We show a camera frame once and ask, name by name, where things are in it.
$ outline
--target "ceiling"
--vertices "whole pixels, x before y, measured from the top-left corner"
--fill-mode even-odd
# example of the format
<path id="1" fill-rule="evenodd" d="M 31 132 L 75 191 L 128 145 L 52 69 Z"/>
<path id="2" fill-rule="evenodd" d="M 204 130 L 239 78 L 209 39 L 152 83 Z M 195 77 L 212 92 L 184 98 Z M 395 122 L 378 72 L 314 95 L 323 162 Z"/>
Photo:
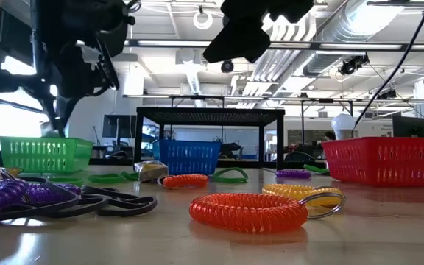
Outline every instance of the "ceiling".
<path id="1" fill-rule="evenodd" d="M 22 21 L 29 23 L 29 6 L 24 1 L 29 0 L 3 1 L 3 8 Z M 143 0 L 142 8 L 138 12 L 133 13 L 136 18 L 136 25 L 130 27 L 127 37 L 132 39 L 171 40 L 214 39 L 222 29 L 222 14 L 218 8 L 222 0 L 206 0 L 204 2 L 204 11 L 210 12 L 213 19 L 210 28 L 206 30 L 198 29 L 193 23 L 194 15 L 198 10 L 198 1 L 200 0 Z M 326 4 L 326 8 L 320 8 L 318 11 L 313 12 L 313 15 L 316 17 L 317 28 L 342 2 L 343 0 L 315 1 L 318 4 Z M 368 41 L 384 43 L 408 42 L 420 21 L 422 10 L 422 8 L 404 9 L 395 16 L 388 26 L 377 32 Z M 200 15 L 199 21 L 205 21 L 205 15 Z M 417 42 L 424 42 L 424 27 L 419 34 Z M 124 53 L 134 53 L 139 56 L 145 71 L 149 75 L 144 83 L 145 90 L 148 91 L 148 94 L 164 93 L 166 91 L 165 88 L 168 88 L 167 91 L 177 90 L 175 93 L 179 93 L 181 84 L 187 83 L 188 77 L 184 71 L 181 71 L 176 66 L 176 52 L 178 50 L 171 48 L 126 48 Z M 381 77 L 387 78 L 392 73 L 401 55 L 398 52 L 369 52 L 368 56 L 373 68 L 371 66 L 364 66 L 356 74 L 347 77 L 337 74 L 336 69 L 339 64 L 334 64 L 333 67 L 328 68 L 325 73 L 321 74 L 319 78 L 316 78 L 309 85 L 302 87 L 302 89 L 310 97 L 364 98 L 368 96 L 368 91 L 378 88 L 383 84 L 384 81 Z M 235 65 L 234 72 L 223 74 L 220 70 L 221 63 L 207 63 L 205 60 L 201 60 L 203 67 L 197 74 L 201 85 L 231 85 L 234 76 L 248 77 L 252 75 L 257 66 L 257 64 L 248 63 L 244 59 L 235 59 L 233 62 Z M 412 52 L 403 64 L 403 68 L 405 69 L 405 73 L 396 74 L 392 80 L 395 80 L 395 88 L 399 95 L 403 98 L 409 98 L 413 94 L 414 81 L 421 78 L 421 74 L 424 74 L 424 53 Z M 283 84 L 283 81 L 280 79 L 276 84 L 268 84 L 267 87 L 269 87 L 269 90 L 262 91 L 261 93 L 267 92 L 269 94 L 275 92 Z M 239 93 L 243 91 L 243 86 L 245 85 L 242 85 L 241 89 L 238 89 L 234 96 L 241 96 Z M 223 93 L 223 90 L 219 89 L 217 93 Z M 281 94 L 281 96 L 296 95 L 298 95 L 296 92 Z M 170 105 L 170 102 L 145 99 L 144 104 Z M 192 104 L 192 101 L 184 101 L 183 103 L 185 106 Z"/>

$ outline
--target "table surface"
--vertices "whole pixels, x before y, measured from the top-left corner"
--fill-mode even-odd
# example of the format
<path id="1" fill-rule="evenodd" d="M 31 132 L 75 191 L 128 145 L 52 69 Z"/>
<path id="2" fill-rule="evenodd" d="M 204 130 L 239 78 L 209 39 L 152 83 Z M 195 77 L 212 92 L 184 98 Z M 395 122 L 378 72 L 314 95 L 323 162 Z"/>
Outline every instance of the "table surface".
<path id="1" fill-rule="evenodd" d="M 90 166 L 88 173 L 131 167 Z M 245 184 L 209 183 L 204 189 L 169 191 L 153 184 L 114 185 L 152 195 L 158 206 L 143 216 L 16 219 L 0 223 L 0 264 L 424 264 L 424 188 L 369 188 L 330 177 L 276 180 L 246 169 Z M 216 192 L 261 193 L 263 184 L 336 186 L 344 210 L 309 220 L 296 231 L 250 235 L 207 227 L 191 219 L 189 203 Z"/>

